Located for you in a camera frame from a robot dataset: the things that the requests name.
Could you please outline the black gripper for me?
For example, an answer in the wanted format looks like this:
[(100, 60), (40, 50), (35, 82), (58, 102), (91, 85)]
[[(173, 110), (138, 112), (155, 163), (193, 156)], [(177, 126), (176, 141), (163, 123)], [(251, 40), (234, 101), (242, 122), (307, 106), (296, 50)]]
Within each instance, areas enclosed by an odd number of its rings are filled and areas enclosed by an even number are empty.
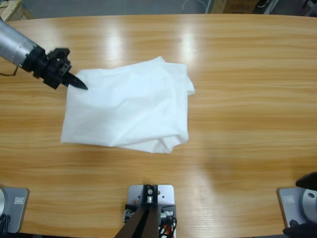
[(42, 78), (43, 83), (56, 89), (59, 85), (72, 85), (79, 89), (88, 90), (88, 87), (72, 73), (71, 63), (68, 60), (68, 48), (56, 48), (46, 54), (41, 47), (35, 47), (23, 62), (23, 69), (32, 72), (35, 78)]

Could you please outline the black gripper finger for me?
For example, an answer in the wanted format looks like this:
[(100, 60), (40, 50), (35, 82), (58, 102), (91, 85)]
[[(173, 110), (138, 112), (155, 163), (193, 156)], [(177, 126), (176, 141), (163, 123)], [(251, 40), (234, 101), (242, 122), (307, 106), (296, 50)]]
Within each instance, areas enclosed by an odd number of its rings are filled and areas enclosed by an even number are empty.
[(312, 172), (298, 179), (296, 186), (304, 189), (317, 190), (317, 172)]
[(299, 224), (295, 220), (290, 221), (290, 227), (283, 233), (289, 238), (317, 238), (317, 225), (315, 223)]

